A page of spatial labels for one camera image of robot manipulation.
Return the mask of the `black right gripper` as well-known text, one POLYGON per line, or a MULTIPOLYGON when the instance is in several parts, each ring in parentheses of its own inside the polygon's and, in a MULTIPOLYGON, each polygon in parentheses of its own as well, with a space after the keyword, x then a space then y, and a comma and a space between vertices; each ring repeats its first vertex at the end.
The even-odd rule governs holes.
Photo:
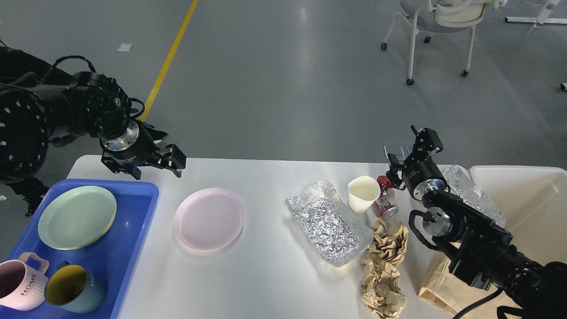
POLYGON ((408 190, 414 200, 421 201, 431 191, 447 191, 445 177, 431 160, 433 154, 443 151, 444 145, 433 129, 418 130, 411 125, 411 130, 416 137, 410 153, 413 163, 400 163, 395 154, 388 153, 389 170, 385 175, 392 188, 408 190))

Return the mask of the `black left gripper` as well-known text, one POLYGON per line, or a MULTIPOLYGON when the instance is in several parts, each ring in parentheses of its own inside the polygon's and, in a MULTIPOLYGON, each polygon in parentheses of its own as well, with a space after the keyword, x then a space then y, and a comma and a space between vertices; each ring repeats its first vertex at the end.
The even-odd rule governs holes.
POLYGON ((114 174, 123 172, 136 180, 142 175, 140 165, 166 169, 180 178, 186 168, 187 156, 176 144, 158 147, 168 136, 153 126, 145 128, 142 122, 129 120, 121 136, 101 139, 101 163, 114 174))

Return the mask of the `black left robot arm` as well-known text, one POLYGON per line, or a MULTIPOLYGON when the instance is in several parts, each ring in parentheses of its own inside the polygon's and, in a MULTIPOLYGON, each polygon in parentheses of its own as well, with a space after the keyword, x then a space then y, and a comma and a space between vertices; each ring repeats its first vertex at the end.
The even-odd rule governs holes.
POLYGON ((1 182, 17 183, 42 167, 49 145, 63 147, 77 137, 99 140, 101 161, 113 173, 139 180, 142 166, 177 177, 186 155, 175 144, 159 147, 167 133, 143 122, 144 103, 129 97, 114 78, 88 70, 70 75, 54 63, 1 46, 1 182))

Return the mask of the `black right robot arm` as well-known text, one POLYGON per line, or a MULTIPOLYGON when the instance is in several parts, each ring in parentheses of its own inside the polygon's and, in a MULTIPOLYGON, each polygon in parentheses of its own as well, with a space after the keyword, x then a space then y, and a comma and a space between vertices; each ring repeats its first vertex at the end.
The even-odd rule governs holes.
POLYGON ((447 180, 432 159, 443 150, 433 129, 411 126, 415 142, 409 155, 399 162, 387 155, 386 176, 393 188, 408 190, 425 211, 411 210, 409 228, 428 249, 450 259, 448 270, 467 285, 496 292, 468 305, 456 319, 506 293, 516 307, 501 305, 499 319, 508 315, 523 319, 564 319, 566 315, 566 264, 545 266, 527 258, 512 244, 513 235, 496 222, 451 193, 447 180))

